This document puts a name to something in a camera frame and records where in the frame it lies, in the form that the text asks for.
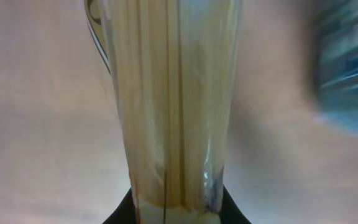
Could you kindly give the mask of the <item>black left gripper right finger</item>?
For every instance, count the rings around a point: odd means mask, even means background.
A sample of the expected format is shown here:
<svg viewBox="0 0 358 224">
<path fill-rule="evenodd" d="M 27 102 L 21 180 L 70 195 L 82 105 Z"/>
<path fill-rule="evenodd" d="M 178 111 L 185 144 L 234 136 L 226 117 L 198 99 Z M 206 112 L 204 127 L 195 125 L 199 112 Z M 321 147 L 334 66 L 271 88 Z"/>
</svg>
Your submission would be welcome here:
<svg viewBox="0 0 358 224">
<path fill-rule="evenodd" d="M 221 224 L 251 224 L 242 214 L 227 189 L 223 188 L 223 203 L 219 212 Z"/>
</svg>

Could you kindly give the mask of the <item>red spaghetti packet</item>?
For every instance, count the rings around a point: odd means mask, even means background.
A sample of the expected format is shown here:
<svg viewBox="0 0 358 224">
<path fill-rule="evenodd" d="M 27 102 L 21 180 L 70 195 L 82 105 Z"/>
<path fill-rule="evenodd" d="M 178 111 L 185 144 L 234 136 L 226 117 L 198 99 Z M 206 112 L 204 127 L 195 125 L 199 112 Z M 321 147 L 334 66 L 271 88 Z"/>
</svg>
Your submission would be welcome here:
<svg viewBox="0 0 358 224">
<path fill-rule="evenodd" d="M 221 223 L 241 1 L 85 0 L 135 223 Z"/>
</svg>

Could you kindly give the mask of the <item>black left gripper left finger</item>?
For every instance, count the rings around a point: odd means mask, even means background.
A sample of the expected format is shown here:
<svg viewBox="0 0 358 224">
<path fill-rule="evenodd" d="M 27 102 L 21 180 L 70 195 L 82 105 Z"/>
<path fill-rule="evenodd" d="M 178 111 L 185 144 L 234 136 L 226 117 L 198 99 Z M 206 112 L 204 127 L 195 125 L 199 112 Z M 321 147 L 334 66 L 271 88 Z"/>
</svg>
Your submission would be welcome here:
<svg viewBox="0 0 358 224">
<path fill-rule="evenodd" d="M 132 189 L 129 189 L 123 200 L 103 224 L 135 224 L 135 205 L 132 198 Z"/>
</svg>

